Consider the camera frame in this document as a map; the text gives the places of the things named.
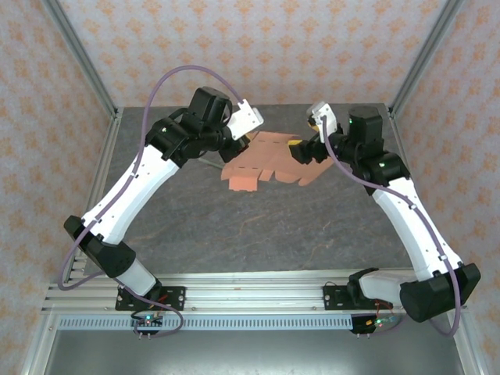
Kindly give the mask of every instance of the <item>floral wallpaper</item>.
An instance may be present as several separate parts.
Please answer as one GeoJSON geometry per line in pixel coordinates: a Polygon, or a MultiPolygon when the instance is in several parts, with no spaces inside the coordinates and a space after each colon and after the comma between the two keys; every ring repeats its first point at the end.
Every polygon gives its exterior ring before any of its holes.
{"type": "MultiPolygon", "coordinates": [[[[253,104],[391,102],[445,0],[62,0],[112,100],[143,106],[182,64],[207,66],[253,104]]],[[[186,105],[180,73],[156,105],[186,105]]]]}
{"type": "Polygon", "coordinates": [[[436,225],[482,279],[471,296],[483,353],[500,369],[500,7],[468,0],[398,118],[436,225]]]}
{"type": "Polygon", "coordinates": [[[0,25],[0,373],[18,374],[109,118],[41,1],[1,1],[0,25]]]}

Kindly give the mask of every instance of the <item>black mounting plate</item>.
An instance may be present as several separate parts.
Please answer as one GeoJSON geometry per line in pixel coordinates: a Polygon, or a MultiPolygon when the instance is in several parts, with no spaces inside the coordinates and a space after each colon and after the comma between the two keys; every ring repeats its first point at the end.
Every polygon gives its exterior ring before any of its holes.
{"type": "MultiPolygon", "coordinates": [[[[160,302],[164,305],[171,306],[178,311],[184,310],[186,301],[186,287],[161,287],[159,296],[166,297],[160,302]]],[[[125,289],[118,288],[118,296],[116,297],[116,311],[159,311],[161,308],[153,305],[149,308],[147,303],[139,301],[125,289]]]]}
{"type": "MultiPolygon", "coordinates": [[[[374,299],[360,299],[358,304],[355,305],[346,285],[325,285],[323,287],[323,302],[325,310],[376,310],[377,307],[379,310],[389,310],[388,307],[382,304],[377,306],[377,301],[374,299]]],[[[391,308],[393,307],[390,302],[385,303],[391,308]]]]}

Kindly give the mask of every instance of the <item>cardboard piece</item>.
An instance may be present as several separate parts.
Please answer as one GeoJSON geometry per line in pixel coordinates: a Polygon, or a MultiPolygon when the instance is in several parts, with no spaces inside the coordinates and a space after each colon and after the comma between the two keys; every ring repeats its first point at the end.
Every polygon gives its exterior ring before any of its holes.
{"type": "Polygon", "coordinates": [[[270,181],[273,174],[280,182],[298,181],[299,186],[306,186],[333,164],[331,159],[308,165],[295,161],[288,149],[288,141],[296,137],[293,134],[260,131],[247,135],[252,140],[248,149],[227,163],[220,176],[229,180],[231,190],[256,191],[258,180],[270,181]]]}

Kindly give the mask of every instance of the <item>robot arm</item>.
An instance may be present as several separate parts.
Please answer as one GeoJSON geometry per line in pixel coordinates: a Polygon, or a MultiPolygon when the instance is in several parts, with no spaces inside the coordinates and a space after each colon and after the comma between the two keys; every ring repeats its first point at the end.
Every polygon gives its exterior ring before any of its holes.
{"type": "MultiPolygon", "coordinates": [[[[114,205],[91,228],[80,249],[108,277],[116,278],[140,296],[156,300],[159,281],[136,259],[135,252],[122,240],[134,217],[155,191],[189,159],[207,151],[218,151],[224,162],[243,152],[245,134],[263,123],[257,109],[244,100],[232,112],[229,98],[213,88],[199,88],[188,108],[156,122],[146,136],[141,165],[132,183],[114,205]]],[[[74,239],[116,196],[132,173],[136,159],[108,194],[82,218],[70,216],[64,227],[74,239]]]]}
{"type": "Polygon", "coordinates": [[[449,247],[419,200],[401,158],[384,150],[383,121],[377,109],[369,106],[352,108],[349,111],[347,134],[344,134],[340,124],[333,125],[334,116],[327,115],[331,112],[330,106],[324,102],[311,107],[308,111],[309,124],[317,127],[320,135],[290,145],[292,156],[300,163],[310,163],[313,159],[321,162],[328,157],[324,145],[324,139],[328,139],[335,156],[350,165],[354,176],[390,188],[414,203],[409,207],[387,191],[366,187],[367,193],[384,210],[396,229],[415,273],[378,269],[360,271],[349,278],[348,293],[351,300],[355,305],[363,305],[363,301],[374,299],[384,300],[402,305],[416,321],[428,320],[454,307],[451,277],[444,262],[447,259],[459,282],[461,303],[465,303],[480,279],[479,270],[474,264],[465,266],[449,247]],[[327,116],[327,134],[322,134],[324,116],[327,116]],[[413,212],[416,207],[434,230],[445,252],[444,256],[440,256],[426,227],[413,212]]]}

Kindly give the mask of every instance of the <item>perforated metal strip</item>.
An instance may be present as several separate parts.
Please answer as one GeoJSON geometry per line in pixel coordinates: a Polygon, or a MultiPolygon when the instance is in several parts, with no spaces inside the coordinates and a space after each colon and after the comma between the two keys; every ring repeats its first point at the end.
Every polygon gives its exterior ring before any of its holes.
{"type": "MultiPolygon", "coordinates": [[[[123,315],[65,315],[59,321],[60,330],[130,330],[133,320],[123,315]]],[[[171,330],[179,320],[164,316],[160,330],[171,330]]],[[[158,327],[145,327],[158,330],[158,327]]],[[[183,330],[350,330],[350,315],[267,315],[221,316],[185,315],[183,330]]]]}

